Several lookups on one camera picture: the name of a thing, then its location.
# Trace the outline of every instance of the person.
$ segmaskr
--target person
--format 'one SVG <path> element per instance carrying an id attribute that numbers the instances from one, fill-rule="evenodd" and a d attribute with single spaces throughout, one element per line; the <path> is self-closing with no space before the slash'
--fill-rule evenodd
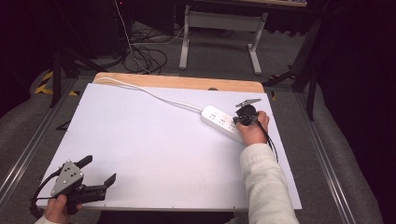
<path id="1" fill-rule="evenodd" d="M 263 111 L 258 112 L 258 121 L 268 132 L 269 117 Z M 236 128 L 247 146 L 242 151 L 240 163 L 247 190 L 249 223 L 299 223 L 288 194 L 286 177 L 267 145 L 268 139 L 258 124 L 244 126 L 237 123 Z M 45 215 L 35 224 L 69 223 L 66 201 L 64 195 L 49 199 Z"/>

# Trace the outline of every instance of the power socket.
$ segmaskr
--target power socket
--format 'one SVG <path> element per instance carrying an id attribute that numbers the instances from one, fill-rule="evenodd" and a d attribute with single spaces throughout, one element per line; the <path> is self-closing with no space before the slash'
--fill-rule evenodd
<path id="1" fill-rule="evenodd" d="M 233 117 L 215 108 L 213 105 L 207 105 L 201 113 L 201 121 L 231 137 L 233 140 L 244 143 L 242 135 L 236 129 Z"/>

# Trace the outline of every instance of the table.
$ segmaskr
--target table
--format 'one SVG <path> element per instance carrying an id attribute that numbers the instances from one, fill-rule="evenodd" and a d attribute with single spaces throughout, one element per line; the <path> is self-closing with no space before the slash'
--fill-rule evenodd
<path id="1" fill-rule="evenodd" d="M 306 2 L 289 2 L 282 0 L 241 0 L 242 3 L 259 3 L 263 5 L 286 6 L 286 7 L 305 7 Z M 247 45 L 250 60 L 253 65 L 254 73 L 260 75 L 262 69 L 259 59 L 257 58 L 256 49 L 262 36 L 262 29 L 268 13 L 263 12 L 261 17 L 224 15 L 217 13 L 206 13 L 190 11 L 191 6 L 186 5 L 184 18 L 184 37 L 180 55 L 179 68 L 185 70 L 187 68 L 187 59 L 189 54 L 189 29 L 190 27 L 202 27 L 212 29 L 227 29 L 235 31 L 255 32 L 253 44 Z"/>
<path id="2" fill-rule="evenodd" d="M 262 98 L 257 106 L 270 116 L 269 134 L 288 179 L 293 206 L 301 208 L 271 106 L 260 83 L 111 73 L 98 74 L 97 84 L 90 84 L 85 90 L 46 173 L 48 176 L 54 166 L 65 160 L 78 161 L 87 155 L 93 155 L 93 162 L 83 170 L 86 185 L 98 185 L 117 173 L 118 180 L 107 191 L 106 200 L 85 207 L 228 212 L 248 209 L 239 170 L 242 144 L 202 123 L 196 111 L 165 104 L 142 91 L 100 85 L 109 84 L 108 79 L 99 79 L 102 77 L 146 86 L 156 95 L 201 108 L 214 105 L 228 114 L 234 113 L 235 104 Z M 213 87 L 222 91 L 201 91 Z M 53 181 L 43 188 L 41 196 L 50 192 Z"/>

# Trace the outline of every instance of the white sweater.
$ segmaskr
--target white sweater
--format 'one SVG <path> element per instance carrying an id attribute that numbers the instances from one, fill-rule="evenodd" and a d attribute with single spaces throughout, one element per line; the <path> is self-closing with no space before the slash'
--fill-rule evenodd
<path id="1" fill-rule="evenodd" d="M 285 175 L 266 144 L 246 147 L 241 158 L 242 175 L 247 189 L 250 224 L 294 224 L 294 214 Z M 44 216 L 35 224 L 56 224 Z"/>

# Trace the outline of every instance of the person's left hand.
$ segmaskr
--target person's left hand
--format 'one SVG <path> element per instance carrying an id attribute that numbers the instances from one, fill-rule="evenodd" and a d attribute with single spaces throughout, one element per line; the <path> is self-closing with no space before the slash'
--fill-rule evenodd
<path id="1" fill-rule="evenodd" d="M 64 195 L 59 195 L 57 199 L 49 199 L 48 206 L 45 212 L 46 219 L 50 222 L 67 224 L 70 222 L 69 214 L 66 209 L 67 198 Z"/>

